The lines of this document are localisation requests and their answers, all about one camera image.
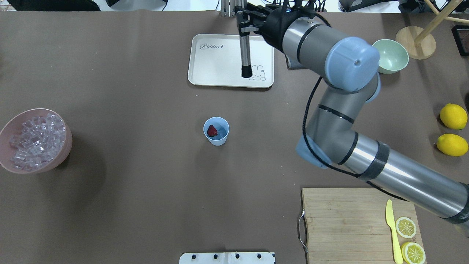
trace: bunny illustration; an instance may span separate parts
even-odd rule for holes
[[[249,80],[265,81],[265,72],[262,65],[252,66],[252,77]]]

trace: lemon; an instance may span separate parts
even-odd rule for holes
[[[412,219],[400,217],[396,220],[396,231],[404,238],[413,238],[417,233],[417,226]]]
[[[466,110],[457,104],[447,104],[440,111],[440,118],[451,129],[463,129],[468,122]]]
[[[459,157],[468,151],[468,143],[455,134],[443,134],[437,140],[437,148],[446,155]]]
[[[415,242],[406,242],[402,245],[402,257],[409,264],[425,263],[425,251]]]

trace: lemon slice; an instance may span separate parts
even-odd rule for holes
[[[415,242],[406,242],[402,245],[402,257],[409,264],[425,263],[425,251]]]
[[[413,238],[417,233],[417,226],[412,219],[400,217],[396,220],[396,231],[404,238]]]

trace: yellow plastic knife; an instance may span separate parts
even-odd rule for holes
[[[396,264],[402,264],[402,253],[399,246],[399,241],[397,240],[396,223],[394,222],[393,201],[391,200],[387,200],[386,203],[386,223],[391,228],[391,235],[393,237],[394,262],[396,262]]]

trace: light green bowl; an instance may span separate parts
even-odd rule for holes
[[[380,73],[390,74],[400,71],[407,66],[409,62],[409,54],[407,50],[391,39],[380,39],[373,43],[379,51],[379,67]]]

